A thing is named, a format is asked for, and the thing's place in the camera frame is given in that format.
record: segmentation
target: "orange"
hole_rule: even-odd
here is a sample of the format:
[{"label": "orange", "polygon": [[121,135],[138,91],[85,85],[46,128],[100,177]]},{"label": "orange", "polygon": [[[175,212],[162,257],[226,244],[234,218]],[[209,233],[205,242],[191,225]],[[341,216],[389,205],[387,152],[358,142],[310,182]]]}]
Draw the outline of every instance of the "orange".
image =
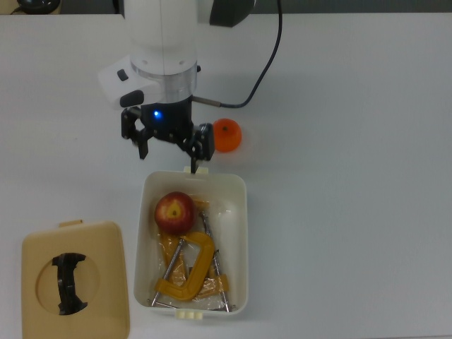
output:
[{"label": "orange", "polygon": [[231,119],[219,119],[213,123],[215,149],[219,152],[230,152],[239,147],[242,141],[242,130],[237,122]]}]

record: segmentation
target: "red apple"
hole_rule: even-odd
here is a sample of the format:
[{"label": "red apple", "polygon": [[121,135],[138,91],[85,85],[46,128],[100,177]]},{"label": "red apple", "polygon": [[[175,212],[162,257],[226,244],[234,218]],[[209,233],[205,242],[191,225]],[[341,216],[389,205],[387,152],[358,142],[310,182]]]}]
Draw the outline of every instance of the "red apple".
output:
[{"label": "red apple", "polygon": [[154,212],[157,226],[168,234],[187,233],[196,221],[196,205],[190,196],[172,192],[159,200]]}]

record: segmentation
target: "white tabletop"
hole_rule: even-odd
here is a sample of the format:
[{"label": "white tabletop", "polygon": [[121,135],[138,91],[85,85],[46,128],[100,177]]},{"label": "white tabletop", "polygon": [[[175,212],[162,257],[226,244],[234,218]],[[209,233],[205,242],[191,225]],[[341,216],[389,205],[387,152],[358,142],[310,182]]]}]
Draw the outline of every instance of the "white tabletop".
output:
[{"label": "white tabletop", "polygon": [[[240,102],[276,16],[200,26],[197,95]],[[120,136],[96,73],[128,52],[121,16],[0,17],[0,337],[20,338],[25,235],[83,218],[121,225],[139,338],[385,338],[452,334],[452,15],[285,16],[255,98],[229,117],[243,144],[210,172],[249,192],[249,303],[231,320],[176,321],[132,294],[145,161]]]}]

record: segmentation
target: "white plastic container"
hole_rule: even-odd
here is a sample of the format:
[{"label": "white plastic container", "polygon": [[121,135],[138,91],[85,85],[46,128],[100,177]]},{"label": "white plastic container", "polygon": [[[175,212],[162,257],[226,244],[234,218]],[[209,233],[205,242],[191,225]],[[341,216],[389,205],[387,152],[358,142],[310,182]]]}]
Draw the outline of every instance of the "white plastic container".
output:
[{"label": "white plastic container", "polygon": [[246,215],[246,187],[233,174],[189,174],[183,172],[155,172],[145,181],[141,203],[140,226],[136,254],[133,293],[138,303],[150,307],[154,286],[165,272],[161,265],[157,225],[153,213],[157,202],[172,191],[209,201],[210,228],[215,248],[219,250],[222,273],[227,275],[232,312],[196,309],[199,304],[183,303],[180,309],[151,308],[156,312],[173,313],[178,318],[200,319],[203,315],[227,316],[237,314],[248,301],[248,222]]}]

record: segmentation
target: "beige lid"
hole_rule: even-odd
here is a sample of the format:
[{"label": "beige lid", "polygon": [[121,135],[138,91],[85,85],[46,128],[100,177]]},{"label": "beige lid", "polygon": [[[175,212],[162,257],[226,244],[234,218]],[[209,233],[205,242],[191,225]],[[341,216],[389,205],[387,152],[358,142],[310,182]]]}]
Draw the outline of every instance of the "beige lid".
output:
[{"label": "beige lid", "polygon": [[[23,338],[127,338],[129,299],[121,230],[113,222],[83,224],[79,220],[77,225],[60,226],[64,227],[30,234],[23,241]],[[64,313],[59,307],[60,289],[68,286],[66,291],[71,291],[70,278],[64,284],[57,279],[63,266],[59,259],[68,258],[67,254],[81,256],[73,263],[75,268],[64,266],[60,273],[73,276],[76,298],[87,304],[80,311],[60,315]]]}]

